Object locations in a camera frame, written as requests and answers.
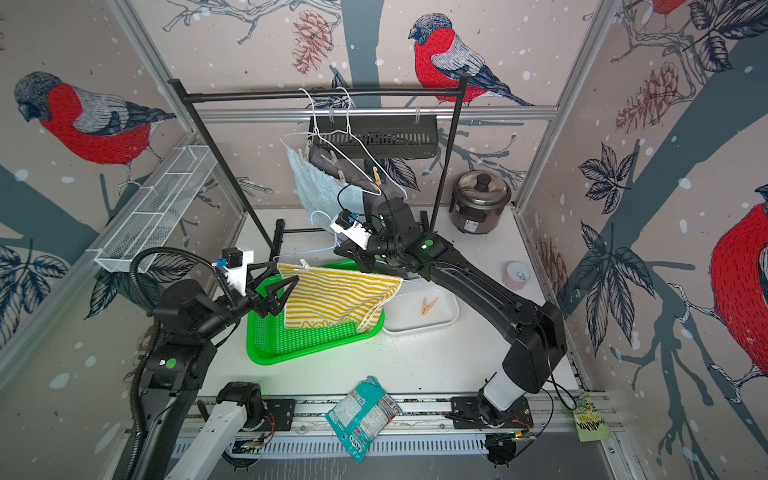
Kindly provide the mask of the light blue wire hanger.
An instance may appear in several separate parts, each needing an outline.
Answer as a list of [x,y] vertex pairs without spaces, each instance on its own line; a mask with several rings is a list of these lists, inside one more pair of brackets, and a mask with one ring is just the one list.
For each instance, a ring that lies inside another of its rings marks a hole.
[[325,211],[315,210],[306,215],[306,222],[290,227],[284,218],[278,218],[273,233],[273,261],[327,260],[345,237],[332,229],[333,218]]

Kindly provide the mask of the yellow striped towel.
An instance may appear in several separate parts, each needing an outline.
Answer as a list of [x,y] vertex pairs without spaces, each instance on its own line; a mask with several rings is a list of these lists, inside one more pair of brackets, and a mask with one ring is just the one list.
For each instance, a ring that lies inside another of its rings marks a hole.
[[282,263],[282,277],[298,283],[284,308],[288,329],[317,329],[351,323],[358,333],[374,329],[384,305],[400,290],[403,279],[357,270]]

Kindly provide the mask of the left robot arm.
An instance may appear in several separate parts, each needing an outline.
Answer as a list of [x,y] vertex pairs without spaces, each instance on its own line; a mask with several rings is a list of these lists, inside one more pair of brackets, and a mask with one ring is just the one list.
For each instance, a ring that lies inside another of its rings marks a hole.
[[215,398],[201,433],[175,467],[168,466],[189,410],[197,405],[209,367],[218,351],[214,339],[254,313],[280,313],[299,280],[268,284],[273,263],[258,265],[260,275],[245,277],[245,289],[226,289],[210,298],[196,280],[168,287],[151,310],[155,332],[140,361],[129,393],[133,434],[116,474],[120,479],[205,479],[240,432],[255,432],[268,443],[293,424],[293,400],[267,400],[259,384],[231,381]]

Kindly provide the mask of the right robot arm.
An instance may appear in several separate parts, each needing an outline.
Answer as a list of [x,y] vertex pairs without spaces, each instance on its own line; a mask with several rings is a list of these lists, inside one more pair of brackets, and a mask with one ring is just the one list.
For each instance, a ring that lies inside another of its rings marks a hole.
[[469,422],[498,428],[511,407],[537,393],[566,356],[561,310],[507,289],[467,260],[451,241],[416,220],[400,198],[385,201],[379,214],[342,210],[331,222],[345,236],[337,255],[366,273],[407,272],[453,293],[488,321],[509,344],[501,369],[480,389]]

